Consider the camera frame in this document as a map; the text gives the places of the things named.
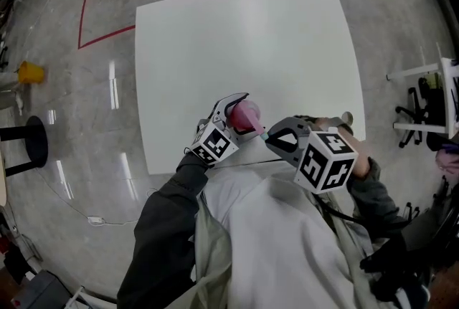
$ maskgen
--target white table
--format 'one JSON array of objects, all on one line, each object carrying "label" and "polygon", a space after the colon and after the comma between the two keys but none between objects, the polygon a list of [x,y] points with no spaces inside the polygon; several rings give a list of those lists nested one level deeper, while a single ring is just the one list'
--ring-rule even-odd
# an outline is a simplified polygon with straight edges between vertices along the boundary
[{"label": "white table", "polygon": [[[200,118],[249,92],[269,129],[295,114],[354,117],[364,104],[339,0],[166,0],[137,8],[136,82],[148,172],[175,171]],[[260,138],[221,163],[278,158]]]},{"label": "white table", "polygon": [[448,135],[448,138],[454,137],[459,131],[459,123],[456,122],[456,110],[454,105],[454,98],[459,101],[458,92],[454,86],[453,78],[459,77],[459,66],[452,66],[452,60],[448,58],[442,58],[440,64],[434,63],[433,65],[425,65],[411,70],[405,70],[401,72],[394,72],[387,75],[388,80],[395,80],[397,78],[403,78],[413,75],[423,75],[429,72],[439,72],[443,81],[443,94],[445,96],[445,126],[441,125],[429,125],[429,124],[413,124],[413,123],[394,123],[395,129],[403,130],[420,130],[423,132],[433,133],[444,133]]}]

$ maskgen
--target concrete floor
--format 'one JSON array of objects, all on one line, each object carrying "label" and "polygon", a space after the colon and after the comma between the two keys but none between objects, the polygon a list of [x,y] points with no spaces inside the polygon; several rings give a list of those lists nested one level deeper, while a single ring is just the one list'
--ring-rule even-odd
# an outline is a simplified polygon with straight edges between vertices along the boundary
[{"label": "concrete floor", "polygon": [[[8,37],[10,70],[27,59],[47,77],[28,92],[26,111],[0,112],[0,125],[24,124],[30,115],[47,123],[47,165],[8,178],[9,201],[19,230],[31,238],[44,266],[72,287],[114,298],[134,246],[135,224],[91,227],[82,214],[123,224],[136,220],[147,191],[167,176],[149,176],[136,104],[134,35],[130,30],[78,49],[83,0],[24,0]],[[84,44],[134,24],[136,7],[159,0],[87,0]],[[407,103],[407,83],[385,74],[438,60],[436,43],[453,56],[436,0],[341,0],[356,51],[366,112],[366,144],[381,165],[395,201],[424,209],[442,174],[435,154],[409,144],[399,149],[392,129],[395,105]],[[120,108],[111,110],[109,64],[115,63]],[[2,143],[6,165],[27,159],[20,141]],[[346,200],[345,193],[340,199]]]}]

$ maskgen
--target white shirt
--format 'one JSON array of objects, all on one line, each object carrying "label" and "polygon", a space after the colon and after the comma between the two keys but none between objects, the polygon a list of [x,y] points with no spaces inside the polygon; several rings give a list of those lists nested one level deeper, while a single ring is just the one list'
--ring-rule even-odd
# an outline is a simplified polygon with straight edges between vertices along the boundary
[{"label": "white shirt", "polygon": [[212,171],[204,189],[232,240],[228,308],[355,308],[336,235],[285,162]]}]

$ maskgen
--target red tape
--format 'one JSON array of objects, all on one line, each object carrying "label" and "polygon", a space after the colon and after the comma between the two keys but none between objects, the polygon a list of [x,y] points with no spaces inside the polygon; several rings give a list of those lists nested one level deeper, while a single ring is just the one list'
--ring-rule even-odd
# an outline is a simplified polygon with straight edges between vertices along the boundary
[{"label": "red tape", "polygon": [[82,34],[82,26],[83,26],[83,17],[85,15],[85,7],[86,7],[86,1],[83,0],[83,5],[81,8],[81,16],[80,16],[80,28],[78,30],[78,49],[82,49],[84,47],[89,47],[91,44],[94,44],[96,42],[100,42],[104,39],[108,39],[109,37],[114,37],[115,35],[121,34],[122,32],[126,32],[132,29],[135,29],[136,26],[132,25],[129,27],[125,27],[124,29],[116,30],[114,32],[111,32],[110,34],[103,35],[102,37],[98,37],[97,39],[91,40],[90,42],[87,42],[86,44],[81,45],[81,34]]}]

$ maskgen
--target dark sleeve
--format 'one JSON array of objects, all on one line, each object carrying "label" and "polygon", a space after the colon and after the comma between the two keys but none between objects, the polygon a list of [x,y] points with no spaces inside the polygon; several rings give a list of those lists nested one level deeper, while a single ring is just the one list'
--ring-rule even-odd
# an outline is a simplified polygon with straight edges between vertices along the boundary
[{"label": "dark sleeve", "polygon": [[372,158],[368,160],[370,172],[366,178],[356,179],[351,176],[347,183],[360,216],[376,224],[403,222],[404,219],[398,216],[399,208],[387,193],[386,186],[379,181],[381,168]]},{"label": "dark sleeve", "polygon": [[207,166],[189,153],[175,175],[152,194],[134,229],[131,266],[118,291],[118,309],[164,308],[187,291],[194,265],[197,194]]}]

